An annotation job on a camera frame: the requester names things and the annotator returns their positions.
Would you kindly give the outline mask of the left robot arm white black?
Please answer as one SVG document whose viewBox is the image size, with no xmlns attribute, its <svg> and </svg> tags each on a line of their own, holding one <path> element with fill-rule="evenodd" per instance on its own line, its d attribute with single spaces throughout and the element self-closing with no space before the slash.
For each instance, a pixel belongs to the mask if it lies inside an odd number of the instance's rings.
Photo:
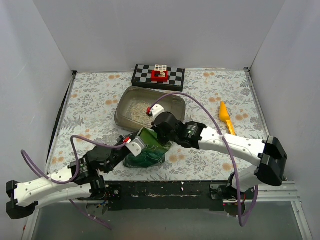
<svg viewBox="0 0 320 240">
<path fill-rule="evenodd" d="M 102 173 L 108 174 L 121 163 L 130 150 L 95 146 L 79 163 L 75 161 L 61 170 L 29 182 L 11 180 L 6 183 L 10 198 L 6 213 L 13 219 L 23 219 L 46 205 L 64 200 L 101 200 L 107 188 Z"/>
</svg>

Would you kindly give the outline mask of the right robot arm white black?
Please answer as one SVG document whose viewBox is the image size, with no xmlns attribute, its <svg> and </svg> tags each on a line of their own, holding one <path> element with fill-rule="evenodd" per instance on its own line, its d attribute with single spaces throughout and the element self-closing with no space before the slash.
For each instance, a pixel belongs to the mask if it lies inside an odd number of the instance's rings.
<svg viewBox="0 0 320 240">
<path fill-rule="evenodd" d="M 237 199 L 256 185 L 279 187 L 284 179 L 288 155 L 279 139 L 249 139 L 236 135 L 220 135 L 216 130 L 198 122 L 183 123 L 170 112 L 162 112 L 153 119 L 152 130 L 160 143 L 174 142 L 187 149 L 229 154 L 251 165 L 234 172 L 225 186 L 217 192 L 225 199 Z"/>
</svg>

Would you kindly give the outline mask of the green litter bag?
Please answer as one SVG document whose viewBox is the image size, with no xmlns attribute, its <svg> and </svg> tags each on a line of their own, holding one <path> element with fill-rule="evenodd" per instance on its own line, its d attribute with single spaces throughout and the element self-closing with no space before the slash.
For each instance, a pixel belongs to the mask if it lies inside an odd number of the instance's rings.
<svg viewBox="0 0 320 240">
<path fill-rule="evenodd" d="M 162 144 L 158 141 L 158 135 L 153 130 L 143 127 L 138 132 L 140 139 L 145 148 L 138 156 L 130 153 L 123 160 L 123 165 L 127 168 L 145 169 L 161 165 L 165 162 L 165 154 L 171 149 L 173 143 L 171 141 Z"/>
</svg>

